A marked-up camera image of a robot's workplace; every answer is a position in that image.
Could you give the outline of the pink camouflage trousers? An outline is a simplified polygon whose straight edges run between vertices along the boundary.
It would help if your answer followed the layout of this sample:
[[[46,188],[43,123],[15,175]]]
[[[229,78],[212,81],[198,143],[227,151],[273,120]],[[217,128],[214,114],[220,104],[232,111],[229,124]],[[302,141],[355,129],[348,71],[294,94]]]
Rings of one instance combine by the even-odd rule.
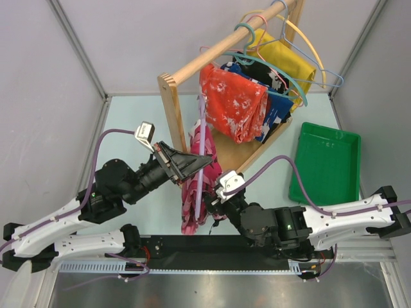
[[[194,235],[199,226],[204,225],[209,217],[206,210],[204,198],[206,193],[213,192],[213,187],[217,178],[222,174],[222,167],[218,162],[216,146],[213,140],[211,129],[205,126],[205,146],[204,155],[210,156],[213,163],[204,168],[203,182],[201,186],[202,201],[200,205],[199,218],[195,216],[198,174],[189,178],[182,186],[182,224],[183,235]]]

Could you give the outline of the purple hanger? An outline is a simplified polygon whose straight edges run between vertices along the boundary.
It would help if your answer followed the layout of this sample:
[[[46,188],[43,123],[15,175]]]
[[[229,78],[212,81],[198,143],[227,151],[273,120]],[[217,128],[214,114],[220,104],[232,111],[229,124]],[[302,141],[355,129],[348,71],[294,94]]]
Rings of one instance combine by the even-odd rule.
[[[206,96],[204,94],[199,95],[199,110],[200,110],[200,139],[199,139],[199,155],[205,154],[205,139],[206,139]],[[198,172],[197,181],[197,194],[195,200],[195,219],[198,221],[201,213],[202,203],[202,184],[204,178],[204,170],[201,169]]]

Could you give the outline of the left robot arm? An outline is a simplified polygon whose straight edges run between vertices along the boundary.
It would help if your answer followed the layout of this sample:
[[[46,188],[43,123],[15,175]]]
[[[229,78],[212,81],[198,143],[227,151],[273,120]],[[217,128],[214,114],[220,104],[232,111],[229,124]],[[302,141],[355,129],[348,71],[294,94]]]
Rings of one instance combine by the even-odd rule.
[[[116,254],[137,257],[142,249],[138,228],[131,224],[92,237],[79,230],[95,227],[126,213],[133,205],[167,181],[183,184],[212,163],[208,155],[177,151],[164,142],[154,145],[145,164],[134,171],[124,161],[112,159],[91,177],[91,186],[58,211],[29,225],[8,223],[3,238],[1,266],[17,271],[31,261],[32,272],[49,268],[68,257]]]

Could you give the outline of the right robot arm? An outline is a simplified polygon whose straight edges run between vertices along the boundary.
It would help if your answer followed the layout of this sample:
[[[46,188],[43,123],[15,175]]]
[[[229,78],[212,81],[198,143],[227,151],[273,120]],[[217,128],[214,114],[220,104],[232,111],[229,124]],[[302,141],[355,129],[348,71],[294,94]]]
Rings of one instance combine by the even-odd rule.
[[[410,218],[400,211],[391,186],[363,200],[332,205],[330,215],[307,205],[264,209],[247,203],[243,191],[228,200],[208,193],[204,201],[208,213],[225,216],[250,247],[302,259],[355,236],[389,239],[410,233]]]

